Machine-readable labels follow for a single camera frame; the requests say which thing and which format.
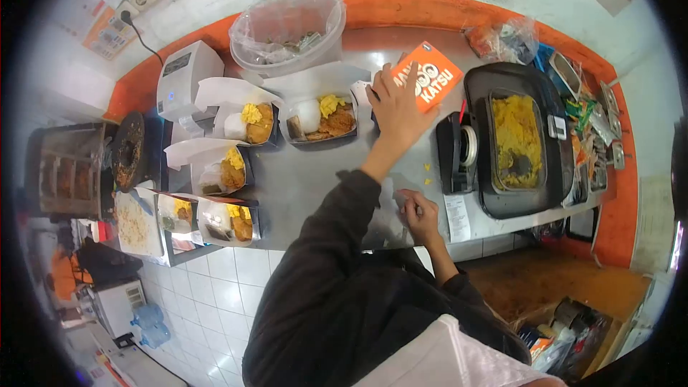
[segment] food box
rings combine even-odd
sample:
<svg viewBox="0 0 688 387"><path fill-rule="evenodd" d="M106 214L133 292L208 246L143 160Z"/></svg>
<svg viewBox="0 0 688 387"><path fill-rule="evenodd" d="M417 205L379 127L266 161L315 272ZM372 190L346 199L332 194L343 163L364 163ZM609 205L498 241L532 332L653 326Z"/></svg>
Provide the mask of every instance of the food box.
<svg viewBox="0 0 688 387"><path fill-rule="evenodd" d="M167 165L177 170L183 165L190 165L191 191L194 195L224 196L246 185L254 184L253 172L245 152L246 146L245 142L230 139L188 139L165 148ZM223 182L221 163L234 148L243 163L241 170L244 183L238 187L228 188L227 183Z"/></svg>
<svg viewBox="0 0 688 387"><path fill-rule="evenodd" d="M351 86L357 81L369 82L370 77L370 72L365 69L347 64L345 65L342 62L332 62L291 75L263 80L261 82L261 87L280 96L283 101L279 117L280 131L287 142L294 145L300 145L356 135L358 132L358 105L361 99L357 99L354 92L352 92ZM345 104L342 106L343 109L335 110L335 112L337 112L339 118L347 120L350 119L344 116L345 112L353 116L351 128L343 134L339 134L341 129L333 130L330 137L325 137L320 140L309 140L305 137L305 134L295 132L295 123L299 125L301 123L300 120L295 121L294 117L299 115L299 111L303 112L302 107L304 103L310 103L311 107L309 109L313 110L314 106L312 105L315 104L314 102L320 104L323 98L330 95L343 100ZM320 116L315 117L315 120L319 118L322 118L322 120L327 119L324 116ZM305 133L311 134L311 136L314 133L327 133L323 132L323 124L329 125L329 123L321 122L321 124L317 126L317 130L311 130Z"/></svg>
<svg viewBox="0 0 688 387"><path fill-rule="evenodd" d="M272 114L272 123L269 124L270 128L265 127L262 129L263 123L261 122L250 125L245 121L240 121L239 117L242 116L242 111L249 104L256 107L260 107L262 104L270 106L269 111ZM195 105L200 108L218 106L210 136L212 138L241 139L251 146L263 144L277 145L277 120L282 100L260 87L236 78L206 78L198 83ZM265 114L262 115L261 120L267 121L265 120ZM238 137L236 135L236 130L238 130L236 127L241 125L244 126L246 134ZM228 136L226 133L227 129L234 129L233 134ZM254 138L259 137L260 141L252 142L249 139L252 135Z"/></svg>
<svg viewBox="0 0 688 387"><path fill-rule="evenodd" d="M461 81L464 73L428 42L423 42L391 70L397 86L405 86L411 62L418 62L416 105L425 113L439 104L446 94Z"/></svg>
<svg viewBox="0 0 688 387"><path fill-rule="evenodd" d="M204 196L198 198L197 214L198 229L205 243L246 247L261 238L258 202Z"/></svg>
<svg viewBox="0 0 688 387"><path fill-rule="evenodd" d="M198 230L197 201L181 195L157 192L159 226L172 233L187 234Z"/></svg>

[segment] metal tray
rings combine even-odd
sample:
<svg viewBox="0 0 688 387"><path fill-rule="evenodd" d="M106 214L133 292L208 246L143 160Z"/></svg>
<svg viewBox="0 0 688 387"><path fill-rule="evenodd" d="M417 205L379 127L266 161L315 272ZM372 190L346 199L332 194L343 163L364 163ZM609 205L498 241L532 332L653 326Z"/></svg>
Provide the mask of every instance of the metal tray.
<svg viewBox="0 0 688 387"><path fill-rule="evenodd" d="M535 192L540 187L542 187L545 184L545 181L547 180L547 154L544 146L545 135L543 132L543 122L542 117L540 116L540 109L538 108L538 104L535 101L533 101L532 103L532 113L535 116L535 125L538 127L537 130L540 136L540 162L542 163L542 168L538 173L537 184L531 188L510 187L503 182L502 171L497 169L499 165L499 151L497 146L497 127L495 125L495 114L492 108L492 104L495 101L506 99L507 97L513 95L520 97L528 96L527 94L522 92L503 89L500 87L491 90L488 98L489 101L485 102L485 106L487 109L488 125L490 128L490 147L492 151L492 186L494 191L499 194L508 194L509 192ZM497 183L494 182L495 178L499 181L498 184L500 184L503 187L503 189L501 189L499 185L497 185Z"/></svg>

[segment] paper sign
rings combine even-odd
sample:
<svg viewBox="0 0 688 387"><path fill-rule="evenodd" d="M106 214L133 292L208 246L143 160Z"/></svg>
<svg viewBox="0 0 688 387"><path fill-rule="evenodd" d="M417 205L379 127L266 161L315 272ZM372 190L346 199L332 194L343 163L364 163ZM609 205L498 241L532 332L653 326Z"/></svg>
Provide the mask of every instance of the paper sign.
<svg viewBox="0 0 688 387"><path fill-rule="evenodd" d="M463 194L444 195L446 218L449 220L449 240L452 243L470 240L469 213Z"/></svg>
<svg viewBox="0 0 688 387"><path fill-rule="evenodd" d="M115 11L108 6L91 27L82 45L112 60L134 36L132 27L117 18Z"/></svg>

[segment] orange counter edge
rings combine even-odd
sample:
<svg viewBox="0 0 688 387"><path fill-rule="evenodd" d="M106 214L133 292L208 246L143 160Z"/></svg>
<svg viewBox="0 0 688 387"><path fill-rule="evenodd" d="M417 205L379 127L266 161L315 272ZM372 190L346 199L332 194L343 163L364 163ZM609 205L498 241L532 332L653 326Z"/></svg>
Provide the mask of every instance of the orange counter edge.
<svg viewBox="0 0 688 387"><path fill-rule="evenodd" d="M347 5L346 29L366 27L426 27L430 29L461 30L480 24L507 21L519 14L492 4L475 0L344 0ZM163 61L170 54L202 40L216 51L229 50L228 31L238 14L230 15L180 38L158 53ZM584 69L604 82L616 78L614 67L594 51L558 30L537 23L540 42L561 51L564 56L580 62ZM132 110L144 112L155 105L156 86L160 72L157 57L151 56L117 81L104 119L119 122ZM638 216L638 174L635 144L626 101L621 87L614 93L622 111L623 148L631 158L626 168L616 171L617 194L614 201L602 209L595 254L602 264L628 268L635 243ZM589 244L564 239L556 249L583 258L590 258Z"/></svg>

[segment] plastic container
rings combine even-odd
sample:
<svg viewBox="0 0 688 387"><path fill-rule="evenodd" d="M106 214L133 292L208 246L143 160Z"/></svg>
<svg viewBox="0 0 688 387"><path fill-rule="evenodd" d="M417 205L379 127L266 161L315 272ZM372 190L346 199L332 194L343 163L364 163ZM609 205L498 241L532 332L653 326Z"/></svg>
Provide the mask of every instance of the plastic container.
<svg viewBox="0 0 688 387"><path fill-rule="evenodd" d="M172 334L165 323L159 323L141 330L141 345L155 349L170 340L171 337Z"/></svg>
<svg viewBox="0 0 688 387"><path fill-rule="evenodd" d="M162 323L164 314L157 304L139 306L133 312L133 320L129 322L132 326L138 325L142 329L148 329L156 324Z"/></svg>
<svg viewBox="0 0 688 387"><path fill-rule="evenodd" d="M513 90L493 89L490 91L489 101L486 102L488 125L490 128L490 146L492 151L492 186L494 188L494 191L498 194L509 194L511 192L534 192L537 191L540 187L542 187L542 185L544 185L545 181L547 180L547 155L544 147L545 135L543 133L543 123L542 117L540 116L540 108L538 108L538 104L535 100L533 100L532 103L532 113L535 115L535 125L536 127L538 127L537 130L538 135L540 137L540 162L542 164L542 167L540 168L538 173L537 184L534 187L510 187L502 181L502 177L500 174L501 171L497 169L497 165L499 165L499 152L497 149L497 129L495 126L495 114L492 109L492 103L494 101L506 99L507 97L513 95L521 97L527 96L523 93L516 92ZM497 181L499 185L502 185L503 189L501 189L495 181Z"/></svg>
<svg viewBox="0 0 688 387"><path fill-rule="evenodd" d="M260 0L229 29L236 63L265 77L279 77L341 59L341 34L346 23L343 0ZM283 46L297 44L309 32L317 42L299 52Z"/></svg>

